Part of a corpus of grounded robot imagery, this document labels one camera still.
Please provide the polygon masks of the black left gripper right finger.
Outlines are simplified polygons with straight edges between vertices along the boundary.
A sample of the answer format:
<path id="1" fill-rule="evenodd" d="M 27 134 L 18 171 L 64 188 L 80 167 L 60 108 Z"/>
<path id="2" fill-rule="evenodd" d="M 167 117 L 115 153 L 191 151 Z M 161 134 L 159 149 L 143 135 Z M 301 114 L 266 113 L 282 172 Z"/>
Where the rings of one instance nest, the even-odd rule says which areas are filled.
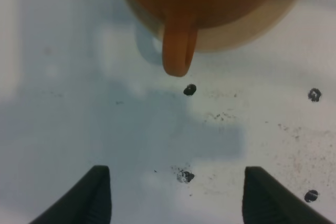
<path id="1" fill-rule="evenodd" d="M 242 216 L 246 224 L 331 223 L 258 166 L 245 168 Z"/>

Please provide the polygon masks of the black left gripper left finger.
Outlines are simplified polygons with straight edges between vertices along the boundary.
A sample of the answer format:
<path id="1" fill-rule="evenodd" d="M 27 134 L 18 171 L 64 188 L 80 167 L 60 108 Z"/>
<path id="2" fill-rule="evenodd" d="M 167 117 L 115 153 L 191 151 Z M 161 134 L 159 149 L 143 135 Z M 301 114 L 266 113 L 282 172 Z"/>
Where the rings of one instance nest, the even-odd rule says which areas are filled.
<path id="1" fill-rule="evenodd" d="M 110 223 L 111 217 L 110 170 L 96 165 L 32 223 Z"/>

